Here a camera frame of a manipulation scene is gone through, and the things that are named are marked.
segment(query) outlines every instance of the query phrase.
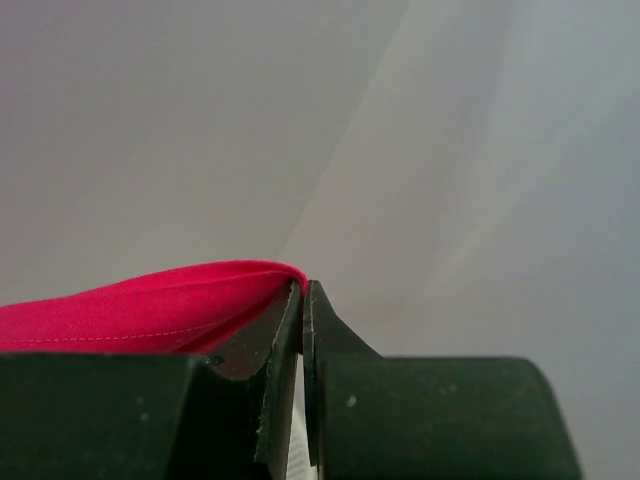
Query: red garment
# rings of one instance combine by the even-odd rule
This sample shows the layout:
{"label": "red garment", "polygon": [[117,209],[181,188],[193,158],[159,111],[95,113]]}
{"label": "red garment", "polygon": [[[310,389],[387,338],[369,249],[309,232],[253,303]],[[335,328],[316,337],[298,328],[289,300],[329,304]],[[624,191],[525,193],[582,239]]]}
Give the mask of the red garment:
{"label": "red garment", "polygon": [[242,328],[291,266],[241,260],[183,267],[68,297],[0,308],[0,351],[204,353]]}

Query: white backdrop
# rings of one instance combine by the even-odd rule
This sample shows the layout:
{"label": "white backdrop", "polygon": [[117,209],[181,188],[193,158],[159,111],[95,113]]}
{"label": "white backdrop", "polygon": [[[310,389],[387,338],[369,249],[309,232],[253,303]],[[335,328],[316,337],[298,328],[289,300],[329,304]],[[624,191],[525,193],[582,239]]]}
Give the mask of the white backdrop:
{"label": "white backdrop", "polygon": [[1,301],[279,258],[383,353],[532,358],[640,478],[640,4],[87,5],[0,6]]}

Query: red towel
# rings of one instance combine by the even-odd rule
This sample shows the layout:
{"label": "red towel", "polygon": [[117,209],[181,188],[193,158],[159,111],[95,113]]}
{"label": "red towel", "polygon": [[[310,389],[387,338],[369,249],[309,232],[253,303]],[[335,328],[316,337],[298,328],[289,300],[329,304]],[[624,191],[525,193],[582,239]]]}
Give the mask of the red towel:
{"label": "red towel", "polygon": [[246,325],[290,280],[276,262],[177,268],[68,297],[0,308],[0,351],[205,353]]}

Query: pink cloth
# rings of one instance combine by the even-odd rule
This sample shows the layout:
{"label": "pink cloth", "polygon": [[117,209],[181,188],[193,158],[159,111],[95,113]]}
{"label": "pink cloth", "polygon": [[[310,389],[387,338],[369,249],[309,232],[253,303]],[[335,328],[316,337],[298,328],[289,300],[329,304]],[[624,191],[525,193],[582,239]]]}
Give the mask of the pink cloth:
{"label": "pink cloth", "polygon": [[68,297],[0,308],[0,351],[205,353],[251,321],[287,282],[277,262],[177,268]]}

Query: gray background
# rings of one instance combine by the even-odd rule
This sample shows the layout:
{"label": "gray background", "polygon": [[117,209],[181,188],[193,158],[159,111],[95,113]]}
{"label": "gray background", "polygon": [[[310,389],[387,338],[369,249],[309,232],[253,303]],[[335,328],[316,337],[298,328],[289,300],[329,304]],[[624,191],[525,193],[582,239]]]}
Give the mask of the gray background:
{"label": "gray background", "polygon": [[385,354],[509,354],[640,478],[640,4],[3,0],[0,303],[291,262]]}

